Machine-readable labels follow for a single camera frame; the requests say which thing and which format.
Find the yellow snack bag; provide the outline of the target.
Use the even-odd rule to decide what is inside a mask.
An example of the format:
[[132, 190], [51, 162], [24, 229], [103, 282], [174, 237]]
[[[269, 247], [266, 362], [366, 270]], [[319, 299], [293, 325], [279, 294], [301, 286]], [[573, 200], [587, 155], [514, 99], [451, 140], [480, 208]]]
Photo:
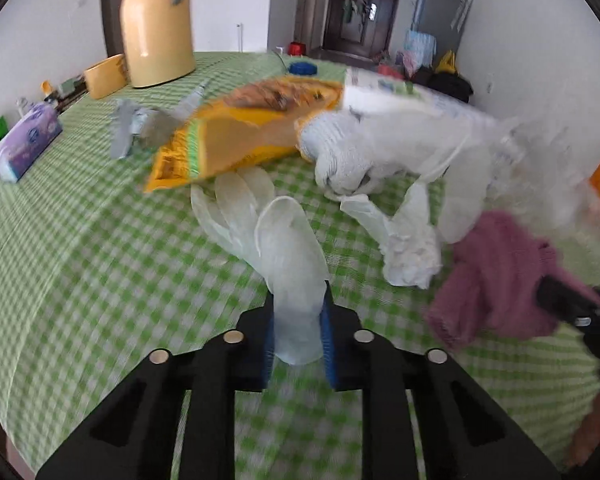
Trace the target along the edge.
[[299, 151], [300, 129], [340, 104], [343, 84], [283, 76], [246, 84], [193, 112], [158, 149], [147, 193]]

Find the white milk carton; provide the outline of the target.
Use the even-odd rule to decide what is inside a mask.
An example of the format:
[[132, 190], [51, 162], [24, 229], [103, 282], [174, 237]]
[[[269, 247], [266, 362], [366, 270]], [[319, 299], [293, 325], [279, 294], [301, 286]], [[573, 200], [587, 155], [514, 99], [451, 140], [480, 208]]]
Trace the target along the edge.
[[370, 70], [348, 68], [340, 103], [343, 110], [358, 114], [397, 113], [420, 110], [434, 116], [466, 119], [479, 128], [492, 127], [496, 120], [452, 96], [418, 84], [382, 76]]

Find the clear plastic bottle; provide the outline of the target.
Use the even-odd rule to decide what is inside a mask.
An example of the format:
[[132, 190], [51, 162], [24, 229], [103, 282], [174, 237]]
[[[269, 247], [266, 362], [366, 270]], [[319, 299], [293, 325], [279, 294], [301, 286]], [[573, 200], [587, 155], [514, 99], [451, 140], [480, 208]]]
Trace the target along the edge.
[[506, 119], [475, 130], [444, 175], [438, 230], [458, 242], [490, 208], [503, 209], [535, 235], [600, 246], [600, 198], [559, 133]]

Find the blue bottle cap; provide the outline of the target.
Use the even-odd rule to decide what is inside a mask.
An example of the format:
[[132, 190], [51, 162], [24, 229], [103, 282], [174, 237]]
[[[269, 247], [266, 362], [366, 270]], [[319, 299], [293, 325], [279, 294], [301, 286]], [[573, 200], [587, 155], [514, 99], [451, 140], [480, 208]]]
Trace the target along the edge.
[[293, 62], [288, 66], [288, 73], [294, 76], [315, 76], [317, 71], [318, 68], [315, 64], [306, 61]]

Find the green checkered tablecloth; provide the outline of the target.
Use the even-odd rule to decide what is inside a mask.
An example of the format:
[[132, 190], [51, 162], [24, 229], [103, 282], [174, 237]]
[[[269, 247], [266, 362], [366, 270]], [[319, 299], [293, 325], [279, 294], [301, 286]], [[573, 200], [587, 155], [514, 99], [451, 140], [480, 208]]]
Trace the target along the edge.
[[[274, 53], [196, 59], [164, 86], [84, 96], [26, 175], [0, 181], [0, 422], [34, 471], [149, 351], [197, 349], [264, 300], [262, 278], [199, 229], [188, 186], [143, 193], [154, 153], [109, 157], [117, 99], [171, 108], [200, 84], [211, 100], [284, 70]], [[422, 314], [449, 267], [429, 290], [392, 287], [377, 244], [326, 200], [312, 166], [288, 157], [265, 170], [306, 212], [338, 304], [397, 347], [440, 346]], [[558, 464], [600, 391], [568, 326], [525, 342], [483, 335], [454, 359]], [[360, 478], [361, 396], [333, 392], [322, 361], [276, 360], [265, 393], [236, 399], [237, 479]]]

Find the purple tissue pack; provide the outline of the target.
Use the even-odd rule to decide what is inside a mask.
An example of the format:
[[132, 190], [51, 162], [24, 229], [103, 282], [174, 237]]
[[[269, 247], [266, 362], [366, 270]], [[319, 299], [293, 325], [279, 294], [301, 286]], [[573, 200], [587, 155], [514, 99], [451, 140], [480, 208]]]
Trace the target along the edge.
[[61, 133], [56, 110], [35, 104], [0, 141], [0, 179], [18, 182]]

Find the translucent plastic glove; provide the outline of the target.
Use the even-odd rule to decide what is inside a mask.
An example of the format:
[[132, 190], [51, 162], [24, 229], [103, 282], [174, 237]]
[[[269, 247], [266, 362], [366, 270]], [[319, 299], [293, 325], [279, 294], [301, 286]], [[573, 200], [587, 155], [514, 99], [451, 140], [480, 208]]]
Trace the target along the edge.
[[329, 272], [301, 205], [278, 195], [260, 167], [221, 174], [212, 194], [192, 185], [190, 204], [210, 240], [265, 280], [273, 295], [275, 355], [289, 365], [318, 360]]

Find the dark entrance door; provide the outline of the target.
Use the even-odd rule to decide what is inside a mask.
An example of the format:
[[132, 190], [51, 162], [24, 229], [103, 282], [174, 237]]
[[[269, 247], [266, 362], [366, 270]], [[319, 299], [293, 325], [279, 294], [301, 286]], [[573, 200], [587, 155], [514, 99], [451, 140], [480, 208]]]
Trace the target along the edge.
[[322, 47], [377, 58], [389, 47], [399, 0], [328, 0]]

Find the grey wrapper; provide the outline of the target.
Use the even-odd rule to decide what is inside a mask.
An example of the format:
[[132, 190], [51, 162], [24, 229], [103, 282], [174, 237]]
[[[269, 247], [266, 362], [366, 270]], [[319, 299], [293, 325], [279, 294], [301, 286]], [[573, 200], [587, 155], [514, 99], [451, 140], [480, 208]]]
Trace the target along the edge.
[[118, 99], [110, 124], [110, 158], [124, 159], [132, 153], [134, 146], [147, 150], [166, 144], [173, 133], [201, 106], [209, 84], [210, 80], [205, 80], [172, 108]]

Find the purple cloth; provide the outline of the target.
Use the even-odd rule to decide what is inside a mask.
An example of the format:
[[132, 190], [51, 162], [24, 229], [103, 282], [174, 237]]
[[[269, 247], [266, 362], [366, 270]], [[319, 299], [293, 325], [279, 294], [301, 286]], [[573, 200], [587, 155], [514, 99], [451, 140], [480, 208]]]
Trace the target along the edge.
[[451, 350], [484, 332], [528, 340], [550, 336], [558, 321], [536, 304], [545, 275], [600, 305], [591, 287], [562, 267], [548, 240], [533, 236], [506, 211], [485, 211], [453, 245], [453, 269], [426, 312], [430, 330]]

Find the grey refrigerator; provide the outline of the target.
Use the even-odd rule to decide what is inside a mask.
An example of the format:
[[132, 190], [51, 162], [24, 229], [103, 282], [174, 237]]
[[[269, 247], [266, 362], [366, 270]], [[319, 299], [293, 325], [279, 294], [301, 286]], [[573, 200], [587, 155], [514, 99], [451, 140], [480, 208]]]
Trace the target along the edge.
[[412, 29], [436, 40], [434, 63], [460, 47], [465, 23], [474, 0], [416, 0]]

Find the white tissue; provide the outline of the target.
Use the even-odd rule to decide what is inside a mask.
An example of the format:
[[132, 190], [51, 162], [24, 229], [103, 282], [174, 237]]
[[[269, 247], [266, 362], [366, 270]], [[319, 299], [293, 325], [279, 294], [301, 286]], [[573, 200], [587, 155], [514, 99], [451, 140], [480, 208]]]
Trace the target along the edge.
[[443, 264], [437, 233], [430, 223], [429, 194], [424, 182], [416, 181], [408, 188], [392, 217], [363, 194], [340, 200], [340, 210], [378, 244], [384, 260], [382, 275], [390, 285], [429, 288]]

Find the white knit glove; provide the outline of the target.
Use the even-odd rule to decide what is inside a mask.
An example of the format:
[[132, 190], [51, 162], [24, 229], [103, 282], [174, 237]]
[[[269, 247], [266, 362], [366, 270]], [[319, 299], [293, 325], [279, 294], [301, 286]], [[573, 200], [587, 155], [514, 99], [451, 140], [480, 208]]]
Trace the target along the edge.
[[325, 193], [370, 194], [396, 174], [437, 180], [492, 125], [421, 110], [367, 115], [335, 110], [299, 127], [298, 148], [314, 163], [315, 182]]

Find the yellow round cup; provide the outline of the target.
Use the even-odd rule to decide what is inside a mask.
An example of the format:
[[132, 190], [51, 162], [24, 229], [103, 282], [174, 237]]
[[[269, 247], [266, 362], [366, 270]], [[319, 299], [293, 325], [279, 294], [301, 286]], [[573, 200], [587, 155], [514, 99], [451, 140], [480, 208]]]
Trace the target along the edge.
[[83, 73], [87, 93], [99, 100], [119, 91], [128, 83], [123, 54], [116, 54], [102, 60]]

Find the yellow thermos jug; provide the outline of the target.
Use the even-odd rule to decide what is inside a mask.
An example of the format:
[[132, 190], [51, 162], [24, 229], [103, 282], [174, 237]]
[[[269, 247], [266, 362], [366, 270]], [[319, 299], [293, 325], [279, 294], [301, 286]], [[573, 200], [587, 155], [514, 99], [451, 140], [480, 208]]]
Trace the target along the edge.
[[122, 0], [120, 22], [133, 87], [158, 86], [193, 73], [190, 0]]

